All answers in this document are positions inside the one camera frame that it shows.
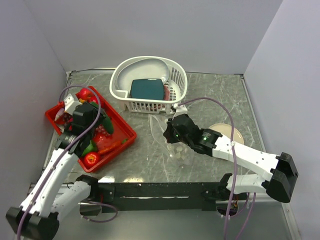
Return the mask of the green cucumber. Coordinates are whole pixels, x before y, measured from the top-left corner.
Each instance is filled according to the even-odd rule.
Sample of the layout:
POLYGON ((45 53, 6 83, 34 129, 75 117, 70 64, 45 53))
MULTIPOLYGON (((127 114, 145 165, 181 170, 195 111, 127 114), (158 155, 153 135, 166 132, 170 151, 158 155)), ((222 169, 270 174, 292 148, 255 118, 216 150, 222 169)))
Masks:
POLYGON ((111 118, 106 113, 102 113, 101 115, 102 115, 102 121, 101 121, 102 126, 104 127, 104 129, 108 134, 112 135, 114 133, 114 126, 111 118))

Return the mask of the clear dotted zip bag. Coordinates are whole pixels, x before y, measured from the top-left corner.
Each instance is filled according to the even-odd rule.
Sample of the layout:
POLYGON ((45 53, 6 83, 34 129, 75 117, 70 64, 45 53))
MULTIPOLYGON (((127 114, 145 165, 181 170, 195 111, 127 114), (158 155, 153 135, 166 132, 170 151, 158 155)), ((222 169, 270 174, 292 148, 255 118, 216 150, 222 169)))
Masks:
POLYGON ((194 152, 185 144, 167 143, 163 133, 167 129, 168 118, 160 114, 149 114, 151 135, 160 145, 162 152, 179 165, 191 166, 194 160, 194 152))

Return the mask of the red faceted apple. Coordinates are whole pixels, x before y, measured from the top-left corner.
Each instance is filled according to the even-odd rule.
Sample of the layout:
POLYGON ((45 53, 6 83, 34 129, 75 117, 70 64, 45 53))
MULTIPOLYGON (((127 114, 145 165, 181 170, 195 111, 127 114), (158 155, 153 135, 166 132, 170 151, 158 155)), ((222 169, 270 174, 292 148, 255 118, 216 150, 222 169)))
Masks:
POLYGON ((99 104, 98 102, 98 98, 95 97, 95 96, 92 96, 89 100, 88 100, 89 103, 95 103, 95 104, 99 104))

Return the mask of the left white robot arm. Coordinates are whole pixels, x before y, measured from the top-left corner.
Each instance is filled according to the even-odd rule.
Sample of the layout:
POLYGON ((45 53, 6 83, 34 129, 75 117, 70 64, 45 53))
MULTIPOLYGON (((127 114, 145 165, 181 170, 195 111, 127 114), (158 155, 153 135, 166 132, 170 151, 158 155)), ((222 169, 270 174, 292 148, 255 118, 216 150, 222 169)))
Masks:
POLYGON ((88 151, 95 128, 106 120, 108 116, 99 104, 85 102, 75 108, 71 130, 58 137, 40 179, 20 206, 10 207, 6 213, 16 239, 51 240, 73 207, 83 200, 100 198, 98 180, 88 175, 78 177, 60 197, 57 194, 74 164, 88 151))

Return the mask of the purple grapes bunch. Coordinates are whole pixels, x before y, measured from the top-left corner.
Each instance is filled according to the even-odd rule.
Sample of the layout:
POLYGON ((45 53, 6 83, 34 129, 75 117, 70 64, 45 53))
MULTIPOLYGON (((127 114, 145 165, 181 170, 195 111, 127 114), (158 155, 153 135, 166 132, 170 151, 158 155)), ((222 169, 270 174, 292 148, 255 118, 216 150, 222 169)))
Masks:
POLYGON ((68 122, 70 122, 72 120, 72 115, 70 115, 69 113, 64 112, 57 120, 57 123, 60 125, 65 125, 68 122))

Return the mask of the purple eggplant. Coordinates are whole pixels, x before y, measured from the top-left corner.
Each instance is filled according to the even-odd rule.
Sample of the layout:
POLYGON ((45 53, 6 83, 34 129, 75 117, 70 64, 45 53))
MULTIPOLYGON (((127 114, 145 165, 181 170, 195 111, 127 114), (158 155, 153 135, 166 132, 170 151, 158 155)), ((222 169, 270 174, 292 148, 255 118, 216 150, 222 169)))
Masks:
POLYGON ((65 109, 64 108, 60 108, 58 110, 58 112, 55 115, 54 121, 58 121, 58 119, 65 113, 65 109))

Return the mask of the green bell pepper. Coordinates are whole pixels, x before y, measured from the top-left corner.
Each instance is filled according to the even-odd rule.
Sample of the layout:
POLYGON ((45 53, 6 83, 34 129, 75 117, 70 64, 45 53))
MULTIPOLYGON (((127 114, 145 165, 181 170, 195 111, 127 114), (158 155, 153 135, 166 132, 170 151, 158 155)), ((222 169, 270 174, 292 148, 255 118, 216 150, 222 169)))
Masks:
POLYGON ((97 145, 96 143, 91 140, 89 142, 89 145, 84 149, 84 151, 82 152, 81 154, 81 157, 84 157, 85 155, 87 155, 88 153, 91 153, 91 152, 97 152, 98 151, 98 148, 97 148, 97 145))

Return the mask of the pink plate in basket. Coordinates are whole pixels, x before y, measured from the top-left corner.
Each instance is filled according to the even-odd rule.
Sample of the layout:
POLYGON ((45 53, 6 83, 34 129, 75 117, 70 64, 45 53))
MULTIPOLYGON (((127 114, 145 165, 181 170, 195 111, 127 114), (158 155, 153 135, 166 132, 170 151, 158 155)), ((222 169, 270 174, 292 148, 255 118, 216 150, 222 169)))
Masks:
POLYGON ((171 94, 170 88, 167 85, 164 85, 163 88, 164 88, 163 100, 164 101, 170 101, 170 94, 171 94))

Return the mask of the red plastic tray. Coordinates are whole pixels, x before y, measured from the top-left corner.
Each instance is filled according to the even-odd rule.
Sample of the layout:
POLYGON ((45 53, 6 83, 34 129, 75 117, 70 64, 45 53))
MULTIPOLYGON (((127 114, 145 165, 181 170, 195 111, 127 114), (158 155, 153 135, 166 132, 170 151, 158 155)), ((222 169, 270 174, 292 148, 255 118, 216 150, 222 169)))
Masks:
POLYGON ((57 157, 63 152, 63 150, 68 147, 69 144, 73 144, 69 148, 68 154, 73 155, 78 161, 79 165, 86 173, 94 173, 101 169, 103 166, 108 164, 116 156, 121 154, 125 149, 127 149, 136 139, 136 132, 128 125, 128 123, 116 112, 116 110, 100 95, 100 93, 92 86, 86 87, 90 89, 98 100, 98 113, 94 122, 83 132, 71 132, 71 122, 61 125, 55 121, 55 116, 59 109, 64 108, 64 98, 60 97, 59 103, 45 112, 45 116, 52 124, 53 128, 58 133, 57 142, 53 148, 51 154, 51 160, 48 161, 48 165, 52 166, 56 161, 57 157), (109 134, 104 129, 102 122, 102 114, 106 113, 113 124, 114 133, 109 134), (98 148, 98 151, 113 144, 114 142, 121 141, 122 145, 115 150, 100 155, 100 161, 93 167, 87 168, 84 165, 83 159, 81 157, 85 148, 89 145, 90 141, 93 140, 98 148))

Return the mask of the orange carrot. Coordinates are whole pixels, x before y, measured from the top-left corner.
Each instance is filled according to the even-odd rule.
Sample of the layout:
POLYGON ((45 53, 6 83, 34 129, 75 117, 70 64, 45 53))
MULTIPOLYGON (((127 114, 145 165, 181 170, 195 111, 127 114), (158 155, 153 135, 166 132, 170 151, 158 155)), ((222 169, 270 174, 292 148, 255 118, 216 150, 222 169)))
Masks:
POLYGON ((105 155, 105 154, 107 154, 107 153, 109 153, 109 152, 114 151, 115 149, 117 149, 117 148, 120 147, 121 145, 122 145, 122 141, 119 140, 119 141, 116 141, 116 142, 112 143, 112 144, 109 145, 109 146, 106 146, 106 147, 100 149, 97 153, 98 153, 99 155, 105 155))

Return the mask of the white plastic basket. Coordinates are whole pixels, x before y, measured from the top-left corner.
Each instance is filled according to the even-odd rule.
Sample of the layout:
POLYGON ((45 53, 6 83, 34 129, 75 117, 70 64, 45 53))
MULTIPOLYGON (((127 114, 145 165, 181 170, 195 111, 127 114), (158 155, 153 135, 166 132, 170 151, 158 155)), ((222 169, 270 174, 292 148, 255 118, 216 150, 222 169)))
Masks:
POLYGON ((184 68, 171 59, 159 56, 136 56, 123 61, 114 70, 109 84, 111 95, 118 101, 123 110, 128 109, 130 112, 148 114, 158 114, 159 112, 165 112, 169 115, 173 114, 173 105, 175 103, 179 104, 183 100, 186 96, 187 89, 188 78, 184 68), (169 77, 164 85, 168 86, 170 89, 170 101, 131 98, 131 89, 129 91, 116 89, 116 79, 120 71, 129 64, 147 58, 160 59, 167 64, 169 68, 169 77))

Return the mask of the pink round plate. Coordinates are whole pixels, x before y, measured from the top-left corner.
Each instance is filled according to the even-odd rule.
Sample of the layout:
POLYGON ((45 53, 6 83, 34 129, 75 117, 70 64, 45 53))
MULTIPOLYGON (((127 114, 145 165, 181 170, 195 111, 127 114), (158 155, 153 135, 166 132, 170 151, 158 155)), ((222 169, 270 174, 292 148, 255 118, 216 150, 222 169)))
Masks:
MULTIPOLYGON (((231 138, 232 126, 226 123, 216 123, 209 127, 209 129, 219 132, 228 138, 231 138)), ((238 129, 234 129, 233 131, 233 140, 242 145, 245 144, 244 138, 238 129)))

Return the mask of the teal square plate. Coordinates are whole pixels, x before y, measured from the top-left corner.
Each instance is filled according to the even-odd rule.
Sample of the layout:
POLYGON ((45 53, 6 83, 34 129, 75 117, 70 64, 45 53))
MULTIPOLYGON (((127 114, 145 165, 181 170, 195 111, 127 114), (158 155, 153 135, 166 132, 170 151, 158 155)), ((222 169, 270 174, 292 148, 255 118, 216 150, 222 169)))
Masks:
POLYGON ((160 78, 135 79, 129 96, 133 99, 161 101, 165 97, 164 83, 160 78))

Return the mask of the black mounting base bar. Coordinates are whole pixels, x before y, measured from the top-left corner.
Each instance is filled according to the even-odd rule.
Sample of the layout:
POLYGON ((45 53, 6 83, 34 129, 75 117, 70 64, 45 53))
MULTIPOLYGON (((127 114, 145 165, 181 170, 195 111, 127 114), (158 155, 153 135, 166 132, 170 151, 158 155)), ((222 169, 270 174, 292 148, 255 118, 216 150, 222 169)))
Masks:
POLYGON ((98 183, 86 200, 109 204, 119 211, 215 211, 230 191, 219 182, 98 183))

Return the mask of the white oval plate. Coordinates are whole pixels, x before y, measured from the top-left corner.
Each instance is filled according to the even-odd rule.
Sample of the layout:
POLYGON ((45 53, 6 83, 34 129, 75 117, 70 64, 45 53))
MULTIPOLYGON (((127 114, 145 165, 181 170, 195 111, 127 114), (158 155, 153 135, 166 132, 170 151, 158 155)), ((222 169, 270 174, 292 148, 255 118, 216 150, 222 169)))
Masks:
POLYGON ((158 58, 146 58, 135 61, 122 69, 115 82, 117 90, 129 91, 133 80, 161 79, 165 84, 170 71, 167 64, 158 58))

